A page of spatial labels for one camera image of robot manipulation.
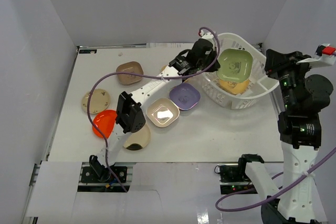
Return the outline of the green square panda plate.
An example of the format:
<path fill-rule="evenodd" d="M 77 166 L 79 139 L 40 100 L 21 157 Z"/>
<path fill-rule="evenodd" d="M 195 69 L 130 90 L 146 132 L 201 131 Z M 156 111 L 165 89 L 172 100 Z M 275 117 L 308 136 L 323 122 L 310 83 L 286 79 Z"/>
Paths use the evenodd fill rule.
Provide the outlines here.
<path fill-rule="evenodd" d="M 245 50 L 226 49 L 218 57 L 220 68 L 216 75 L 223 81 L 242 83 L 246 81 L 253 65 L 252 55 Z"/>

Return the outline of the cream square panda plate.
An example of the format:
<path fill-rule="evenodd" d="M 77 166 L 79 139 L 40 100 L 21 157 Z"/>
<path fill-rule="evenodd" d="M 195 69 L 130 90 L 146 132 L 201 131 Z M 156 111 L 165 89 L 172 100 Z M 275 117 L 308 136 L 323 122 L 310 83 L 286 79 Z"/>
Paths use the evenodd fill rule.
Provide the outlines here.
<path fill-rule="evenodd" d="M 180 116 L 180 110 L 170 99 L 160 98 L 148 106 L 146 115 L 155 126 L 164 128 Z"/>

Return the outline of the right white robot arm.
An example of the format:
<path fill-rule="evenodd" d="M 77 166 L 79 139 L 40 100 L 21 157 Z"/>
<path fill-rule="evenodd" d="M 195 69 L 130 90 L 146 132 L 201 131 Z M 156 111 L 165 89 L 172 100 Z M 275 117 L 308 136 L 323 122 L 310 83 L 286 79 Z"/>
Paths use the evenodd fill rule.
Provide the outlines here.
<path fill-rule="evenodd" d="M 244 154 L 238 160 L 237 175 L 251 181 L 261 204 L 263 223 L 317 223 L 312 209 L 313 168 L 321 146 L 322 127 L 319 112 L 330 104 L 332 83 L 324 76 L 306 73 L 333 55 L 335 49 L 321 45 L 317 59 L 299 51 L 282 54 L 266 51 L 265 72 L 279 82 L 285 110 L 278 116 L 283 151 L 283 190 L 281 194 L 269 177 L 263 159 Z"/>

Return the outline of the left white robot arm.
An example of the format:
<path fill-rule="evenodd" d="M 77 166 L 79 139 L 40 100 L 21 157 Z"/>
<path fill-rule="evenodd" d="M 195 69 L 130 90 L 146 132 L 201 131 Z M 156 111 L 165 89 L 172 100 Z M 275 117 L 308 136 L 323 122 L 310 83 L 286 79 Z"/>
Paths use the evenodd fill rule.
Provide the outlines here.
<path fill-rule="evenodd" d="M 98 157 L 91 155 L 89 157 L 89 165 L 93 169 L 93 176 L 101 182 L 105 182 L 110 177 L 114 177 L 116 181 L 120 179 L 111 169 L 109 158 L 116 158 L 122 145 L 127 140 L 127 136 L 141 130 L 146 123 L 145 116 L 142 110 L 142 105 L 150 98 L 151 95 L 158 92 L 171 80 L 186 80 L 188 78 L 198 76 L 204 72 L 214 72 L 219 69 L 217 61 L 220 53 L 220 42 L 216 35 L 213 36 L 214 42 L 205 36 L 201 37 L 191 49 L 181 51 L 168 66 L 158 76 L 148 76 L 144 74 L 131 73 L 132 76 L 139 76 L 151 79 L 150 82 L 143 87 L 127 93 L 123 91 L 118 98 L 115 127 L 110 137 L 110 142 L 106 135 L 93 122 L 89 109 L 91 97 L 94 90 L 104 79 L 115 75 L 126 75 L 125 72 L 113 72 L 99 79 L 89 92 L 87 103 L 87 117 L 92 127 L 96 129 L 103 137 L 105 148 L 103 149 L 104 162 L 100 163 Z"/>

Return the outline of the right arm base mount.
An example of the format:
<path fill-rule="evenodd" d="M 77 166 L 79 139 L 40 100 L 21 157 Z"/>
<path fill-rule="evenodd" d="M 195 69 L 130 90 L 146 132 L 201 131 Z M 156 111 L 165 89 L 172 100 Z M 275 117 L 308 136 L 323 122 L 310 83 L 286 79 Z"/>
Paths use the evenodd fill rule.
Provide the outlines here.
<path fill-rule="evenodd" d="M 248 190 L 248 194 L 256 193 L 251 180 L 239 171 L 238 164 L 218 164 L 214 173 L 219 175 L 221 195 L 245 190 Z"/>

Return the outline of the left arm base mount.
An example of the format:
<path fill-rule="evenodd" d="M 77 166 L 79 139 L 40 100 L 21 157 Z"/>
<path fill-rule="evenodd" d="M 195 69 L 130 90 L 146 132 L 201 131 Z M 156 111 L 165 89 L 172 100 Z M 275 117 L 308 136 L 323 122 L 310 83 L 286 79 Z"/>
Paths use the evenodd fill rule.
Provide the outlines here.
<path fill-rule="evenodd" d="M 125 183 L 127 181 L 128 168 L 126 166 L 112 166 L 111 169 L 121 183 Z M 110 183 L 113 181 L 117 183 L 117 180 L 110 174 L 107 168 L 104 169 L 102 175 L 98 175 L 90 166 L 84 166 L 82 168 L 79 179 L 79 182 L 83 184 Z"/>

